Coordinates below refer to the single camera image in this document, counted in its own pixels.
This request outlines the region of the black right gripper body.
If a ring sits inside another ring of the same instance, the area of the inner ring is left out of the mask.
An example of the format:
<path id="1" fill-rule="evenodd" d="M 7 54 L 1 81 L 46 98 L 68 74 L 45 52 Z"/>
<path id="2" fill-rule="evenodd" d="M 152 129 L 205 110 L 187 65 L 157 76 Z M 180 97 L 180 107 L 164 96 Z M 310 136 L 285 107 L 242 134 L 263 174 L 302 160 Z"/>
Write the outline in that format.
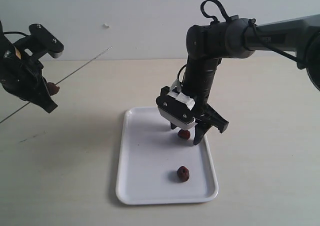
<path id="1" fill-rule="evenodd" d="M 168 86 L 165 86 L 161 89 L 160 95 L 167 94 L 169 92 L 170 88 Z M 209 104 L 203 101 L 194 102 L 195 105 L 193 106 L 191 112 L 195 116 L 197 124 L 211 124 L 212 127 L 217 128 L 220 133 L 223 133 L 227 129 L 229 122 L 225 120 L 222 116 L 220 116 Z"/>

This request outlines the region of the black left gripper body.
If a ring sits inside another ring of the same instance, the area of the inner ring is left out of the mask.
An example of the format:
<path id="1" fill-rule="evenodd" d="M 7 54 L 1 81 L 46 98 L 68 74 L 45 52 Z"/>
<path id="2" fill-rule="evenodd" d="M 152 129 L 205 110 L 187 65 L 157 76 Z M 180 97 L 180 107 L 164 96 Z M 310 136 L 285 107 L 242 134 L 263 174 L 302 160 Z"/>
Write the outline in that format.
<path id="1" fill-rule="evenodd" d="M 33 104 L 47 102 L 44 66 L 40 62 L 47 50 L 38 39 L 43 29 L 40 23 L 31 24 L 30 34 L 14 43 L 0 29 L 0 83 L 9 94 Z"/>

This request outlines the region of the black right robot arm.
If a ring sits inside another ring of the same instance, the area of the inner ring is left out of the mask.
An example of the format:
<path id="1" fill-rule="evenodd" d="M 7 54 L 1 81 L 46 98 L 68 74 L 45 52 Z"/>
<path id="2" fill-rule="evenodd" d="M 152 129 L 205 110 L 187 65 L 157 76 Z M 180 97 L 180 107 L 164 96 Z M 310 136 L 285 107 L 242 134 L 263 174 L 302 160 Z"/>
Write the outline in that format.
<path id="1" fill-rule="evenodd" d="M 246 59 L 255 51 L 272 51 L 306 70 L 312 84 L 320 86 L 320 17 L 305 16 L 263 25 L 255 19 L 227 17 L 206 26 L 194 25 L 186 35 L 186 64 L 176 81 L 161 89 L 156 104 L 171 129 L 195 130 L 193 144 L 207 131 L 220 133 L 228 121 L 209 104 L 208 98 L 218 65 L 223 59 Z"/>

